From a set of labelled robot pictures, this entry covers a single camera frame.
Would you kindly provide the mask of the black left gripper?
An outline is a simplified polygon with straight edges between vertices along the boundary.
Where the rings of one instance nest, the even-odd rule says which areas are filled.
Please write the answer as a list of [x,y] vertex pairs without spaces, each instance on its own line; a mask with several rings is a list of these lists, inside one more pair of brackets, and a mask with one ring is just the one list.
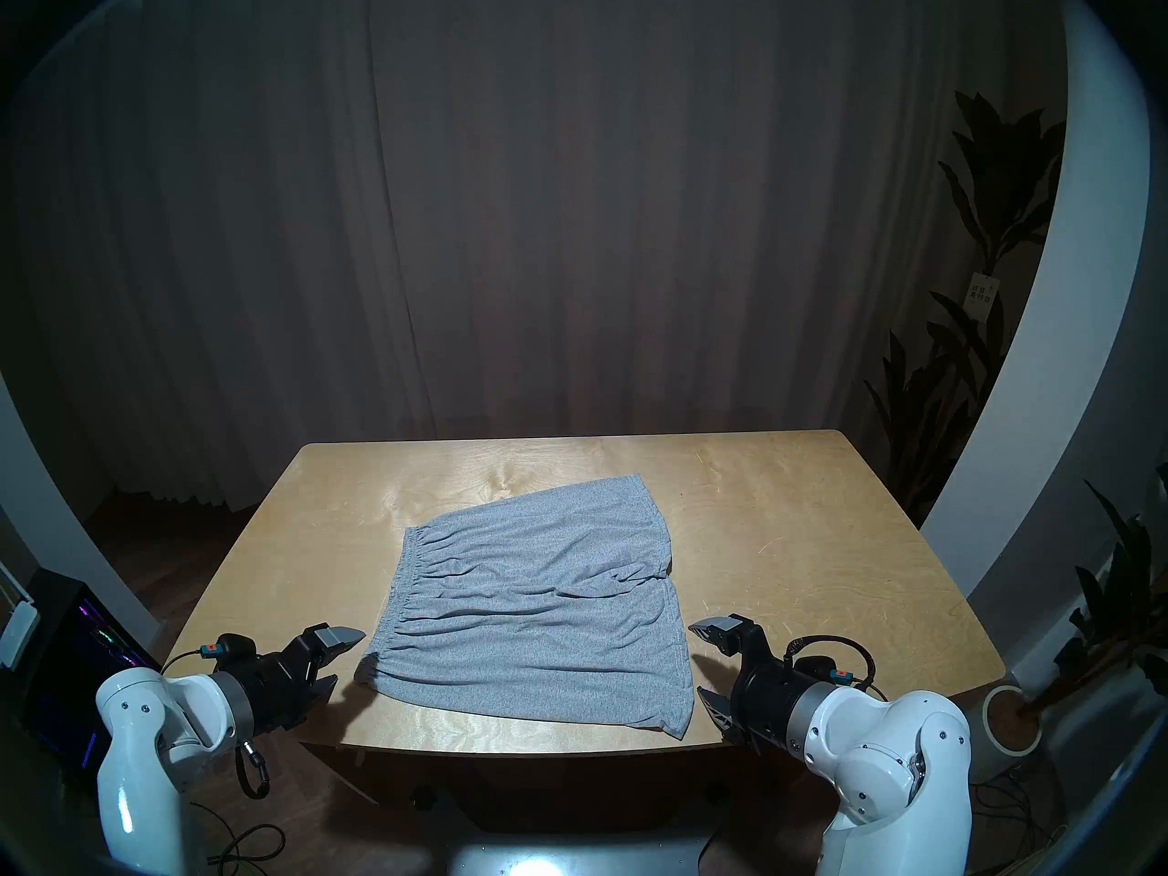
[[248,698],[253,734],[292,730],[313,707],[327,702],[334,677],[319,670],[364,640],[364,632],[320,624],[296,637],[283,651],[258,654],[256,644],[239,644],[239,686]]

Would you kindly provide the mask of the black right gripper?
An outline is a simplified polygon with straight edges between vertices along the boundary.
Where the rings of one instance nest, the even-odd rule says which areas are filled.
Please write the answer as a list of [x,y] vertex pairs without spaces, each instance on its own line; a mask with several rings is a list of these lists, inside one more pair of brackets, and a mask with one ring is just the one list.
[[737,728],[753,746],[769,741],[791,756],[805,755],[812,718],[822,703],[822,682],[797,669],[794,658],[813,639],[792,640],[778,659],[762,625],[739,616],[705,618],[691,623],[689,632],[721,654],[741,656],[730,698],[698,687],[698,698],[715,726]]

